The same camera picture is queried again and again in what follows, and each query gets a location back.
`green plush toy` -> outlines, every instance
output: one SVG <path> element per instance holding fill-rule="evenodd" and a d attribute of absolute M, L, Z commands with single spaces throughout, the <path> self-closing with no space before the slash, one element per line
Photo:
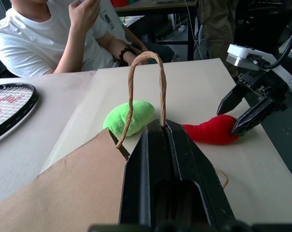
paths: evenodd
<path fill-rule="evenodd" d="M 128 112 L 128 103 L 117 106 L 106 117 L 103 129 L 109 128 L 117 138 L 120 138 L 125 128 Z M 133 116 L 127 136 L 137 133 L 143 126 L 151 122 L 154 114 L 155 108 L 152 104 L 146 101 L 133 101 Z"/>

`tennis racket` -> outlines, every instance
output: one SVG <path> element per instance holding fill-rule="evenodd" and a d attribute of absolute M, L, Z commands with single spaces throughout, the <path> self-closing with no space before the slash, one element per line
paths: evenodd
<path fill-rule="evenodd" d="M 29 84 L 0 85 L 0 136 L 29 113 L 38 97 L 35 87 Z"/>

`table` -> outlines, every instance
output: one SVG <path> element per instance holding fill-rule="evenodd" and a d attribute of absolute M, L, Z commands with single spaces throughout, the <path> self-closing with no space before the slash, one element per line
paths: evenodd
<path fill-rule="evenodd" d="M 39 174 L 94 73 L 0 79 L 30 83 L 40 94 L 31 115 L 0 138 L 0 201 Z"/>
<path fill-rule="evenodd" d="M 196 18 L 197 0 L 188 1 L 188 8 L 184 2 L 177 3 L 156 3 L 155 0 L 139 0 L 138 2 L 116 7 L 115 11 L 122 16 L 136 16 L 136 15 L 162 15 L 162 14 L 188 14 L 189 11 L 189 30 L 188 41 L 161 41 L 161 44 L 187 44 L 188 45 L 188 60 L 193 60 L 194 55 L 194 29 Z"/>
<path fill-rule="evenodd" d="M 197 125 L 215 116 L 221 99 L 235 85 L 220 59 L 165 63 L 164 68 L 167 119 L 180 124 Z M 128 67 L 97 71 L 42 171 L 93 138 L 107 114 L 128 101 L 128 72 Z M 158 79 L 157 65 L 136 68 L 134 99 L 152 103 L 156 118 L 160 118 Z M 244 100 L 229 114 L 238 117 L 248 108 Z M 125 140 L 129 152 L 139 136 Z M 261 125 L 230 145 L 197 145 L 228 175 L 224 191 L 237 219 L 249 224 L 292 223 L 292 175 Z"/>

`white t-shirt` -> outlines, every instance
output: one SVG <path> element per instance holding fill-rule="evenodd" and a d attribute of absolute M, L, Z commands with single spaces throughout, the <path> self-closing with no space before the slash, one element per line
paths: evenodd
<path fill-rule="evenodd" d="M 0 60 L 20 77 L 43 75 L 55 70 L 63 55 L 70 30 L 69 4 L 73 0 L 49 0 L 51 18 L 42 23 L 23 17 L 14 8 L 0 21 Z M 82 71 L 110 68 L 112 55 L 95 39 L 106 33 L 107 24 L 98 17 L 88 31 Z"/>
<path fill-rule="evenodd" d="M 100 16 L 107 23 L 107 31 L 115 38 L 124 41 L 127 44 L 131 44 L 126 39 L 126 33 L 123 29 L 123 23 L 119 19 L 117 13 L 114 10 L 110 0 L 100 0 Z"/>

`brown paper bag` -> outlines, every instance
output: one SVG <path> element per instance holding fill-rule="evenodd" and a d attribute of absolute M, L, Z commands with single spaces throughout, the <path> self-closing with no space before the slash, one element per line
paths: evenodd
<path fill-rule="evenodd" d="M 117 224 L 128 152 L 103 130 L 0 203 L 0 232 L 86 232 Z"/>

